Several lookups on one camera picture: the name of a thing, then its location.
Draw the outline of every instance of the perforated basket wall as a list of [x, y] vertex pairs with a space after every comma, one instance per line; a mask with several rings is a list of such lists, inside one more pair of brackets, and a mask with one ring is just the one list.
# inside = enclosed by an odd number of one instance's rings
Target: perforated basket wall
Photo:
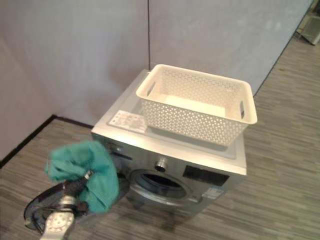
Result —
[[[253, 110], [251, 106], [252, 92], [246, 82], [167, 65], [157, 65], [145, 81], [137, 95], [142, 98], [143, 115], [148, 126], [228, 146], [248, 124], [257, 121], [254, 104]], [[147, 93], [153, 82], [156, 83], [154, 88]], [[223, 107], [225, 117], [165, 104], [157, 101], [155, 96], [160, 94], [193, 100], [199, 105]], [[245, 116], [241, 104], [245, 106]]]

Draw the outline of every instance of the washing machine porthole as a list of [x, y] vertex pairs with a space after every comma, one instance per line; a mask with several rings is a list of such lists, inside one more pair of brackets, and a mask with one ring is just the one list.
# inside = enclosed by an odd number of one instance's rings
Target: washing machine porthole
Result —
[[145, 190], [166, 198], [181, 199], [187, 191], [176, 181], [164, 175], [141, 173], [136, 175], [135, 182]]

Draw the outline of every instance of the washing machine top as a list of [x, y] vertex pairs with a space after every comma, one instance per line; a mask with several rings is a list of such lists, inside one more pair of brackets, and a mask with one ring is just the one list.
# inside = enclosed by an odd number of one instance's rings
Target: washing machine top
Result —
[[91, 132], [159, 155], [246, 175], [243, 135], [224, 147], [146, 126], [136, 90], [148, 74], [143, 70], [137, 76]]

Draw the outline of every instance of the teal cloth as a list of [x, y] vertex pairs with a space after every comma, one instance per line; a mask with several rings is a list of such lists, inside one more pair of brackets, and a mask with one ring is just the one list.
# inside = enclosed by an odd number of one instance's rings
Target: teal cloth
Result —
[[79, 199], [86, 201], [92, 212], [106, 212], [119, 194], [119, 182], [109, 153], [98, 141], [85, 141], [53, 150], [45, 168], [54, 182], [76, 180], [89, 170], [94, 174]]

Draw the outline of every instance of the basket handle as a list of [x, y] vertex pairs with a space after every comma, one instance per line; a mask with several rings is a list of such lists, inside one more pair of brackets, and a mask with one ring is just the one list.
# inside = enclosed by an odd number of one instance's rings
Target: basket handle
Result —
[[154, 82], [151, 84], [149, 90], [146, 92], [146, 96], [147, 96], [147, 97], [149, 97], [149, 95], [151, 94], [152, 90], [155, 88], [156, 83], [157, 83], [157, 82], [154, 81]]
[[244, 105], [244, 101], [243, 100], [240, 102], [240, 115], [241, 115], [241, 119], [244, 119], [244, 117], [245, 117], [245, 105]]

